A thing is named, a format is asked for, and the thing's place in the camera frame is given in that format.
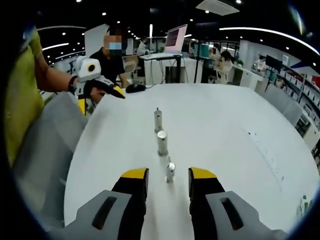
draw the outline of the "metal peg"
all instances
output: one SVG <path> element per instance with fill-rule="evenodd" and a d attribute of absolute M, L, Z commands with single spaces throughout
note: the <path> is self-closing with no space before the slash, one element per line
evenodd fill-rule
<path fill-rule="evenodd" d="M 167 183 L 173 183 L 175 180 L 175 170 L 176 170 L 176 165 L 173 162 L 169 162 L 168 165 L 166 166 L 166 176 L 165 176 L 165 181 Z"/>
<path fill-rule="evenodd" d="M 162 111 L 159 108 L 156 108 L 154 112 L 154 132 L 157 134 L 159 131 L 163 130 L 162 128 Z"/>
<path fill-rule="evenodd" d="M 160 157 L 168 155 L 168 135 L 165 131 L 161 130 L 157 133 L 158 137 L 158 155 Z"/>

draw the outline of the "white round table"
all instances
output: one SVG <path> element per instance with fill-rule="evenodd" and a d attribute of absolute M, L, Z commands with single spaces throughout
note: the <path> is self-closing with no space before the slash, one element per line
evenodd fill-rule
<path fill-rule="evenodd" d="M 158 156 L 154 111 L 162 111 L 168 151 L 176 164 L 166 183 L 168 161 Z M 279 185 L 248 135 L 258 134 L 285 180 Z M 84 129 L 70 165 L 64 196 L 65 225 L 77 210 L 121 174 L 149 168 L 142 240 L 193 240 L 188 168 L 217 175 L 271 229 L 288 232 L 303 195 L 315 195 L 319 173 L 305 142 L 266 100 L 248 88 L 217 84 L 162 84 L 126 99 L 107 95 Z"/>

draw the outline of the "ceiling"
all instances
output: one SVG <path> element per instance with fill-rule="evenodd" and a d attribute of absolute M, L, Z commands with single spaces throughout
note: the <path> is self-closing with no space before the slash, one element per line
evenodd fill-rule
<path fill-rule="evenodd" d="M 196 8 L 203 0 L 55 0 L 54 4 L 41 3 L 36 26 L 38 29 L 52 26 L 83 27 L 58 27 L 39 31 L 43 48 L 69 43 L 67 46 L 45 50 L 45 55 L 49 55 L 53 62 L 60 60 L 55 59 L 60 56 L 83 51 L 85 38 L 82 33 L 104 23 L 120 24 L 130 29 L 137 37 L 148 36 L 150 24 L 153 24 L 153 36 L 157 37 L 164 37 L 167 30 L 176 26 L 188 24 L 186 34 L 192 34 L 192 38 L 240 41 L 241 36 L 257 43 L 261 43 L 260 39 L 263 39 L 264 45 L 288 52 L 311 65 L 316 63 L 317 66 L 312 67 L 320 72 L 319 56 L 287 37 L 253 30 L 219 30 L 225 27 L 274 30 L 296 37 L 319 51 L 320 27 L 318 10 L 312 7 L 314 1 L 291 0 L 289 3 L 287 0 L 242 0 L 241 4 L 236 3 L 236 0 L 220 1 L 235 7 L 239 12 L 224 16 L 212 12 L 205 13 L 204 10 Z M 290 6 L 294 6 L 299 12 L 305 32 L 300 32 L 299 22 L 293 18 Z"/>

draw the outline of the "black t-shirt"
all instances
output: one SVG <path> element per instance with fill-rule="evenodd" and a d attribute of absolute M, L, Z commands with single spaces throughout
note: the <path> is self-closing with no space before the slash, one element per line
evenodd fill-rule
<path fill-rule="evenodd" d="M 101 66 L 101 75 L 111 82 L 116 84 L 116 79 L 119 74 L 124 74 L 124 62 L 120 55 L 111 56 L 108 59 L 102 52 L 102 48 L 90 56 L 91 59 L 97 59 Z"/>

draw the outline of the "gray gripper housing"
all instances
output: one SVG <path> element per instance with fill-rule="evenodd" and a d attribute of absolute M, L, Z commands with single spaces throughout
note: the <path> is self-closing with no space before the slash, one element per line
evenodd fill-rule
<path fill-rule="evenodd" d="M 271 230 L 259 220 L 258 211 L 233 191 L 207 194 L 218 240 L 283 240 L 287 233 Z M 231 215 L 240 228 L 234 230 Z"/>
<path fill-rule="evenodd" d="M 54 240 L 117 240 L 130 194 L 104 190 L 80 207 L 76 219 L 65 228 L 49 232 Z M 104 204 L 109 204 L 103 227 L 93 226 L 94 219 Z"/>

